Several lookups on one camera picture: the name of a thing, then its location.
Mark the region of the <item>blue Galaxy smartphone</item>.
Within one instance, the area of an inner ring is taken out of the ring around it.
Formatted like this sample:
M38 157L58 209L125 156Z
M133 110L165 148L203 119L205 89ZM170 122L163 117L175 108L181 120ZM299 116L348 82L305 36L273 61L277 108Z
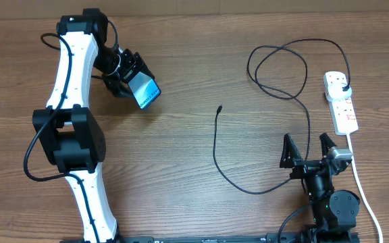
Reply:
M146 109L161 94L156 81L142 72L137 73L128 85L141 109Z

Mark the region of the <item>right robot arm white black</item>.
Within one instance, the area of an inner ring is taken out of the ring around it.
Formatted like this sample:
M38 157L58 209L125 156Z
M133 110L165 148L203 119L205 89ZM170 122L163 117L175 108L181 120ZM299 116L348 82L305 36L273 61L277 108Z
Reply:
M304 160L291 135L284 135L280 167L291 169L291 180L302 180L309 195L309 204L289 215L280 226L277 242L358 242L356 227L360 198L349 190L336 190L332 177L342 173L351 164L353 153L339 148L323 133L319 136L322 158ZM306 225L300 232L284 233L284 226L295 215L310 208L313 225Z

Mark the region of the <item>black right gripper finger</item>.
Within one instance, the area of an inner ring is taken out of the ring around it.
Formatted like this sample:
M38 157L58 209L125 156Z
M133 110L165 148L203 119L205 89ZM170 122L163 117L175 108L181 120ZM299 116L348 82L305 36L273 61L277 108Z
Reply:
M332 139L326 134L323 133L319 136L320 142L321 142L321 153L322 157L326 158L328 151L332 148L335 147L336 144L332 141Z
M280 168L293 168L302 163L302 157L290 134L284 135Z

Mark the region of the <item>white charger plug adapter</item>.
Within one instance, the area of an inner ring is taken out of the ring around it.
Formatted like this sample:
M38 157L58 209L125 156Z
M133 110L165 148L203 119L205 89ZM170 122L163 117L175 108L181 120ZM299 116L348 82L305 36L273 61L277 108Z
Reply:
M326 99L329 102L347 99L351 97L352 92L351 87L342 86L341 84L330 84L326 86Z

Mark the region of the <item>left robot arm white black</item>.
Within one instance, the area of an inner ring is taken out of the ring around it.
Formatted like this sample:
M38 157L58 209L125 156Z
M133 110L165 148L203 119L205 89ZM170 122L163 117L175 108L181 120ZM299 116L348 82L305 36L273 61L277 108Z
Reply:
M117 98L134 99L146 109L161 94L155 77L139 53L106 46L107 29L113 26L98 8L80 15L62 16L56 25L59 65L55 85L45 109L36 109L36 131L27 148L27 163L40 142L50 164L59 173L44 181L65 178L74 193L82 219L82 242L123 242L117 219L111 212L103 181L105 135L89 105L93 70Z

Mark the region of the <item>white power strip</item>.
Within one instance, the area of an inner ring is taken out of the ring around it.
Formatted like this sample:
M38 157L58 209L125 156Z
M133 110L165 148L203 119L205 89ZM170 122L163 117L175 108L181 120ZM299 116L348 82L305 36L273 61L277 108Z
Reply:
M347 86L348 84L345 74L337 71L326 72L323 76L323 82L325 93L327 85L341 84L342 86ZM328 101L328 104L336 135L351 134L359 129L351 97L339 101Z

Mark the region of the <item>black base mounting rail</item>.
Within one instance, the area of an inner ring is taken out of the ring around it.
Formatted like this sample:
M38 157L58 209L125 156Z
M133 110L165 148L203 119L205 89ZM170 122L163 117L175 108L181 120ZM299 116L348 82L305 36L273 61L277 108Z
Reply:
M81 243L89 242L80 240L62 240L60 242ZM117 236L117 240L107 240L105 242L117 243L276 243L278 242L277 233L268 233L265 236L233 236L233 237L207 237L207 238L153 238L153 237L122 237ZM302 242L360 242L357 233L351 234L350 240L326 240L311 241L300 233L282 233L280 242L284 243L302 243Z

